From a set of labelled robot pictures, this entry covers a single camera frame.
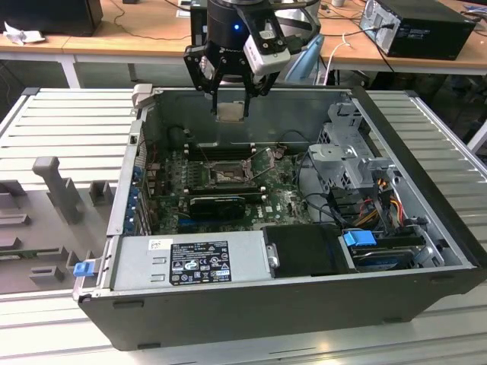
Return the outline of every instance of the sticker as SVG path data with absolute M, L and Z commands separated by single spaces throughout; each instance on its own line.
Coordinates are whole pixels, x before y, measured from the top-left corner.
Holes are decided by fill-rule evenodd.
M 149 250 L 151 249 L 170 249 L 173 244 L 172 238 L 162 238 L 159 240 L 149 240 Z
M 175 243 L 169 246 L 169 282 L 172 285 L 231 281 L 230 253 L 227 241 Z

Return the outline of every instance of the floor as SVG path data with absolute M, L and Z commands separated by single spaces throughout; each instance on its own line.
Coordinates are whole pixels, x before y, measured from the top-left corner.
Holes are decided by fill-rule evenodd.
M 157 86 L 190 86 L 191 80 L 184 65 L 137 65 L 140 82 Z M 129 70 L 124 64 L 83 63 L 79 67 L 85 87 L 133 87 Z M 342 71 L 342 85 L 360 84 L 361 78 Z M 413 89 L 419 92 L 430 107 L 462 138 L 482 112 L 483 100 L 466 94 L 471 82 L 466 78 L 435 75 L 399 74 L 393 88 Z M 2 61 L 0 64 L 0 120 L 25 87 L 67 87 L 61 65 L 56 62 Z

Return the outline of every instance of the white cable on desk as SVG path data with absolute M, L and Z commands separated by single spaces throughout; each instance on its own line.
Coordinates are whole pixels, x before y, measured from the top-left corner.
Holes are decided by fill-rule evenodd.
M 367 28 L 367 29 L 363 29 L 362 32 L 359 32 L 359 33 L 364 33 L 364 32 L 367 32 L 368 30 L 376 30 L 376 29 L 377 29 L 377 27 L 370 27 L 370 28 Z M 346 35 L 348 35 L 347 32 L 344 32 L 342 34 L 342 42 L 340 44 L 336 45 L 336 47 L 333 49 L 333 51 L 329 55 L 328 66 L 326 67 L 326 70 L 325 70 L 325 81 L 323 82 L 323 86 L 326 86 L 326 84 L 328 83 L 329 67 L 332 64 L 333 55 L 335 54 L 336 50 L 338 48 L 340 48 L 341 46 L 348 46 L 348 47 L 351 47 L 352 46 L 349 42 L 346 41 L 346 39 L 345 39 L 345 36 Z

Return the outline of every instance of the blue latch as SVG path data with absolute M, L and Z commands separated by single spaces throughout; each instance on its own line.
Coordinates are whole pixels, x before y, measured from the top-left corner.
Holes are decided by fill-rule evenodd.
M 350 246 L 376 246 L 377 241 L 369 230 L 350 230 L 343 235 L 348 247 Z
M 94 262 L 78 262 L 73 270 L 73 275 L 76 278 L 81 276 L 94 276 Z

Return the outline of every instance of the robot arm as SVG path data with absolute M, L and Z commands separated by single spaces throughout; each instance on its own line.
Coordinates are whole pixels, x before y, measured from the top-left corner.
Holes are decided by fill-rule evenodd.
M 302 8 L 308 16 L 304 8 L 317 1 L 208 0 L 206 43 L 188 46 L 184 61 L 195 88 L 212 95 L 212 113 L 217 110 L 220 83 L 236 81 L 245 87 L 243 116 L 248 116 L 250 98 L 267 95 L 291 55 L 299 53 L 313 36 L 307 40 L 286 37 L 275 11 Z

